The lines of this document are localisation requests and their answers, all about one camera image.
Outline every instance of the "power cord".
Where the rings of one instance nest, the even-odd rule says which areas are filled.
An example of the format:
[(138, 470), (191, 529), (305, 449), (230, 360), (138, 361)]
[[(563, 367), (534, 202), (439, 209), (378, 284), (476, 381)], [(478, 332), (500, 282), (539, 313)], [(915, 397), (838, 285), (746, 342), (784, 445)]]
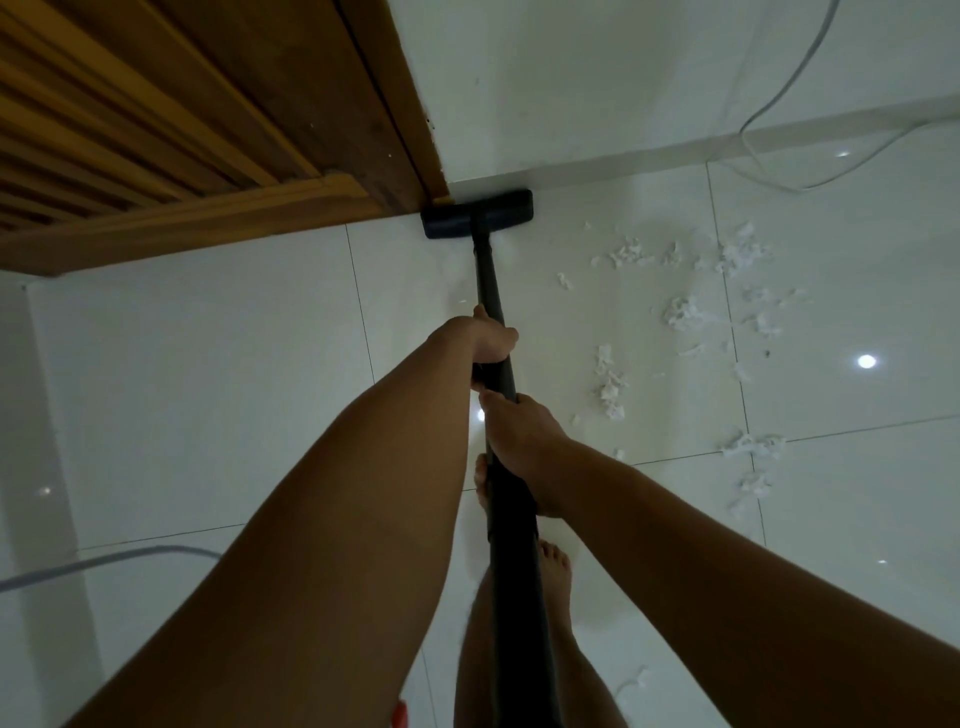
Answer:
[(3, 592), (12, 592), (24, 587), (30, 587), (50, 579), (57, 579), (61, 576), (67, 576), (78, 571), (95, 569), (106, 564), (114, 564), (118, 561), (127, 561), (128, 559), (137, 559), (141, 556), (154, 556), (159, 553), (188, 553), (193, 556), (205, 556), (210, 559), (219, 560), (222, 553), (211, 551), (207, 548), (195, 548), (193, 546), (144, 546), (143, 548), (131, 548), (119, 553), (111, 553), (106, 556), (97, 556), (84, 561), (75, 561), (72, 564), (64, 564), (51, 569), (38, 569), (14, 576), (10, 579), (0, 581), (0, 594)]
[(790, 78), (787, 79), (787, 82), (786, 84), (783, 85), (783, 88), (781, 88), (774, 95), (774, 97), (770, 99), (770, 101), (768, 101), (766, 104), (760, 107), (760, 109), (758, 109), (753, 114), (751, 114), (750, 118), (743, 123), (742, 127), (740, 127), (740, 131), (737, 133), (737, 136), (739, 136), (740, 141), (743, 143), (744, 148), (747, 150), (747, 153), (753, 159), (754, 164), (756, 164), (756, 167), (760, 170), (760, 173), (763, 179), (758, 179), (753, 175), (747, 174), (742, 170), (736, 169), (736, 167), (732, 167), (733, 171), (735, 171), (740, 176), (745, 177), (752, 182), (768, 184), (772, 187), (775, 187), (776, 189), (782, 189), (787, 192), (809, 192), (811, 189), (817, 189), (818, 187), (822, 187), (825, 184), (830, 184), (831, 182), (839, 180), (841, 177), (844, 177), (845, 175), (849, 175), (850, 172), (856, 169), (859, 169), (868, 161), (870, 161), (871, 159), (879, 155), (881, 152), (888, 149), (890, 146), (900, 141), (908, 134), (915, 132), (917, 129), (923, 129), (924, 127), (928, 127), (936, 123), (941, 123), (941, 122), (922, 121), (922, 122), (913, 124), (907, 127), (902, 132), (897, 133), (893, 138), (885, 141), (883, 144), (881, 144), (879, 147), (873, 150), (869, 155), (861, 159), (857, 164), (843, 170), (842, 172), (839, 172), (833, 175), (832, 177), (828, 177), (827, 179), (821, 180), (820, 182), (816, 182), (814, 184), (807, 184), (802, 187), (796, 187), (790, 184), (786, 184), (784, 182), (780, 182), (779, 180), (777, 180), (777, 178), (775, 178), (770, 173), (770, 171), (766, 168), (766, 166), (764, 166), (763, 162), (760, 161), (759, 154), (757, 153), (756, 149), (754, 149), (754, 146), (750, 143), (750, 140), (747, 139), (747, 130), (750, 128), (751, 124), (757, 121), (758, 118), (760, 118), (763, 114), (765, 114), (767, 111), (772, 109), (780, 101), (780, 99), (783, 98), (786, 92), (790, 90), (790, 87), (797, 82), (801, 74), (804, 73), (804, 70), (809, 65), (810, 61), (813, 60), (813, 57), (816, 55), (817, 51), (820, 50), (820, 46), (823, 45), (824, 38), (827, 37), (827, 31), (830, 29), (830, 26), (833, 24), (833, 18), (837, 14), (837, 8), (839, 6), (840, 6), (840, 0), (830, 0), (829, 7), (827, 8), (827, 14), (824, 16), (824, 21), (820, 24), (820, 30), (817, 31), (817, 36), (813, 38), (813, 42), (810, 43), (810, 47), (807, 48), (806, 54), (804, 55), (804, 59), (800, 61), (800, 65), (797, 66), (796, 70), (790, 75)]

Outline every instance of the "person's right foot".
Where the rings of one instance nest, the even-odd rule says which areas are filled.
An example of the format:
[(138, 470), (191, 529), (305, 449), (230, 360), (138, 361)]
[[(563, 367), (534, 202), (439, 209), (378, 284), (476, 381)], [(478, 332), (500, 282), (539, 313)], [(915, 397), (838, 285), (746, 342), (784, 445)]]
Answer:
[(570, 586), (573, 570), (570, 559), (557, 546), (540, 539), (540, 581), (543, 606), (553, 627), (572, 629), (570, 622)]

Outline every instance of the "vacuum cleaner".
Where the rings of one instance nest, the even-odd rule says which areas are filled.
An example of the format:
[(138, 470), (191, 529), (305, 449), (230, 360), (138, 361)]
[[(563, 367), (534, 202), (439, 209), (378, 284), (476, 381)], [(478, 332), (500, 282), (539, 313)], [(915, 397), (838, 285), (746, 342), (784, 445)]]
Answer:
[[(430, 239), (471, 237), (477, 293), (491, 318), (504, 324), (490, 233), (529, 222), (533, 193), (433, 207), (420, 214)], [(475, 365), (474, 379), (516, 401), (510, 359)], [(500, 728), (562, 726), (553, 654), (543, 608), (537, 505), (525, 482), (508, 471), (487, 443), (487, 533), (493, 586), (493, 705)]]

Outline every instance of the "vacuum handle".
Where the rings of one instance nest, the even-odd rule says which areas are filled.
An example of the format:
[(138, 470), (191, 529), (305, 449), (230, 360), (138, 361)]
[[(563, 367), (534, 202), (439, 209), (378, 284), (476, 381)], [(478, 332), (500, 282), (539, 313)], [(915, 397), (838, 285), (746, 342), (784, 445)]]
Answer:
[[(479, 216), (474, 217), (471, 224), (480, 303), (491, 318), (503, 324), (490, 234), (482, 227)], [(509, 357), (477, 367), (474, 372), (485, 387), (516, 401)], [(560, 728), (563, 724), (540, 582), (537, 504), (527, 484), (503, 466), (489, 442), (487, 490), (496, 724), (499, 728), (534, 725)]]

